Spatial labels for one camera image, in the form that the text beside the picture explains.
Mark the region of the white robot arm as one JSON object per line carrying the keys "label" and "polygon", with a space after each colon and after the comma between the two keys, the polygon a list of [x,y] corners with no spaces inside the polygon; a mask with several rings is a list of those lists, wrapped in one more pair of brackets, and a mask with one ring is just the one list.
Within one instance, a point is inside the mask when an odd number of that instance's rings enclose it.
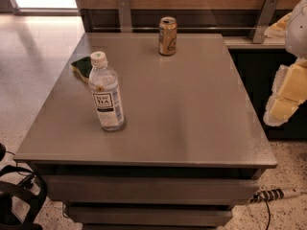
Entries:
{"label": "white robot arm", "polygon": [[279,127],[307,101],[307,0],[269,26],[265,36],[284,38],[286,51],[296,57],[291,66],[281,64],[276,71],[263,116],[267,126]]}

